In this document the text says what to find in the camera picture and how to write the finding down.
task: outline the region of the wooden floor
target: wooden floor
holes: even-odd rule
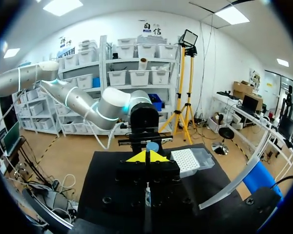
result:
[[[204,134],[204,138],[195,133],[195,131],[191,130],[193,143],[204,143],[205,146],[213,153],[220,166],[226,172],[230,180],[236,178],[236,176],[243,170],[246,166],[247,159],[240,151],[240,149],[230,140],[226,140],[226,145],[229,148],[229,154],[227,156],[219,156],[215,154],[211,150],[211,144],[215,141],[221,141],[222,139],[218,134],[213,133],[211,130],[206,128],[200,128],[199,133]],[[248,127],[241,131],[245,137],[247,137],[254,144],[258,144],[262,131],[260,128]],[[39,161],[41,156],[43,158],[40,161],[39,170],[43,170],[43,172],[48,176],[53,176],[54,178],[62,181],[67,174],[73,174],[76,178],[76,184],[74,186],[74,194],[73,191],[68,192],[67,196],[70,199],[74,199],[75,201],[79,200],[85,175],[88,170],[88,166],[92,159],[93,153],[95,151],[102,151],[101,146],[96,141],[94,136],[60,136],[55,140],[53,144],[51,144],[56,138],[55,135],[51,134],[36,134],[31,131],[22,131],[23,134],[36,155],[37,160]],[[117,140],[124,138],[124,136],[117,136],[112,140],[109,151],[131,151],[129,146],[118,146]],[[107,144],[107,137],[100,137],[103,144]],[[248,147],[245,147],[245,144],[242,143],[241,139],[236,136],[234,139],[236,142],[247,154],[251,156],[251,150]],[[187,145],[187,142],[183,141],[182,134],[178,134],[174,137],[173,142],[167,142],[164,148],[173,148]],[[271,158],[270,164],[264,162],[265,166],[267,166],[270,173],[275,176],[276,172],[283,167],[285,160],[279,156],[275,158],[274,156]],[[290,169],[287,175],[293,175],[293,167]],[[73,179],[69,177],[65,185],[69,186],[72,184]],[[290,188],[292,181],[288,180],[284,183],[280,184],[280,189],[283,195],[286,194],[288,189]],[[241,197],[245,199],[250,195],[247,187],[241,183],[238,188],[238,192]]]

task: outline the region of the chair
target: chair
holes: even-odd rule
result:
[[[218,125],[220,126],[221,121],[224,119],[223,115],[219,115],[219,119],[218,119]],[[224,144],[225,143],[225,139],[231,140],[234,138],[234,132],[227,127],[224,128],[220,128],[218,130],[218,134],[223,137],[223,141],[222,142],[214,142],[211,145],[211,149],[217,153],[218,155],[227,155],[229,152],[228,147]]]

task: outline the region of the desk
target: desk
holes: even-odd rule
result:
[[[232,100],[229,97],[222,96],[222,95],[219,95],[219,94],[214,95],[213,99],[216,100],[216,101],[221,102],[222,104],[226,104],[231,110],[234,110],[235,112],[240,113],[245,118],[248,118],[249,120],[251,120],[257,126],[260,126],[261,129],[265,130],[265,132],[264,132],[264,134],[263,134],[258,146],[255,147],[245,136],[243,136],[236,129],[234,129],[231,126],[228,125],[228,127],[231,130],[233,130],[233,132],[237,136],[241,137],[241,139],[244,142],[246,142],[254,150],[254,153],[253,153],[252,157],[260,158],[263,155],[263,153],[264,153],[264,151],[265,151],[265,149],[266,149],[268,144],[270,144],[272,147],[274,147],[280,153],[280,155],[282,155],[284,157],[284,159],[286,161],[286,164],[283,167],[283,169],[274,178],[276,181],[279,180],[279,179],[282,179],[293,165],[293,149],[290,148],[289,149],[290,156],[286,156],[286,154],[284,154],[284,152],[282,152],[282,150],[280,150],[274,143],[275,143],[275,141],[277,139],[278,142],[280,142],[282,145],[287,147],[286,144],[285,144],[285,141],[284,141],[285,138],[279,132],[277,132],[275,129],[272,128],[271,123],[264,124],[260,120],[254,118],[253,116],[249,115],[248,113],[244,112],[243,110],[237,108],[235,106],[238,103],[237,100]]]
[[[164,150],[168,153],[173,150],[187,148],[204,148],[204,144]],[[84,181],[77,218],[95,222],[93,220],[93,215],[98,214],[102,209],[102,198],[106,190],[108,190],[109,184],[115,183],[116,166],[120,160],[127,160],[132,156],[134,156],[132,152],[94,153]],[[231,209],[242,201],[239,193],[234,189],[226,198],[206,209],[199,210],[198,204],[207,201],[230,184],[230,180],[226,173],[222,170],[217,160],[213,156],[212,158],[215,165],[211,169],[198,171],[195,175],[182,179],[190,198],[194,200],[196,204],[196,213],[200,217],[200,223],[197,223],[197,225],[200,226],[199,230],[207,228],[208,225],[211,225],[214,218],[220,217],[223,213],[228,211],[228,209]],[[127,220],[128,223],[124,222],[124,226],[132,225],[130,223],[132,221],[133,220]]]

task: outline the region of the cardboard box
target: cardboard box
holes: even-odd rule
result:
[[[236,90],[233,91],[233,96],[235,96],[237,98],[240,98],[242,100],[244,99],[244,95],[245,95],[245,93],[243,93],[243,92],[239,92],[239,91],[236,91]]]
[[[257,111],[261,111],[262,110],[262,106],[263,106],[263,99],[259,96],[259,95],[256,95],[256,94],[245,94],[255,100],[258,101],[258,104],[257,104],[257,107],[256,107],[256,110]]]
[[[246,94],[251,94],[253,92],[253,87],[235,81],[233,83],[233,90]]]

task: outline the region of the white desk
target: white desk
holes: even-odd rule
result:
[[[243,136],[239,131],[237,131],[236,129],[234,129],[231,126],[228,125],[228,127],[231,130],[233,130],[233,132],[237,136],[241,137],[241,139],[245,143],[247,143],[254,150],[254,153],[253,153],[252,157],[250,158],[250,160],[253,157],[260,158],[263,155],[263,153],[264,153],[264,151],[265,151],[265,149],[266,149],[268,144],[270,144],[272,147],[274,147],[286,161],[286,164],[283,167],[283,169],[274,178],[275,180],[282,179],[286,175],[286,173],[289,171],[289,169],[293,166],[293,149],[290,148],[289,149],[290,155],[286,155],[284,152],[282,152],[282,150],[280,150],[275,145],[275,141],[277,139],[278,142],[280,142],[283,145],[283,147],[287,147],[286,143],[284,141],[285,138],[279,132],[277,132],[275,129],[272,129],[272,124],[271,123],[264,124],[260,120],[256,119],[255,117],[253,117],[253,116],[249,115],[248,113],[244,112],[243,110],[237,108],[236,105],[235,105],[235,104],[238,104],[237,100],[232,100],[229,97],[222,96],[222,95],[219,95],[219,94],[214,95],[213,98],[216,101],[224,103],[225,105],[227,105],[230,108],[230,110],[234,110],[235,112],[243,115],[245,118],[251,120],[254,124],[260,126],[261,129],[265,130],[265,132],[264,132],[264,134],[263,134],[258,146],[256,147],[245,136]]]

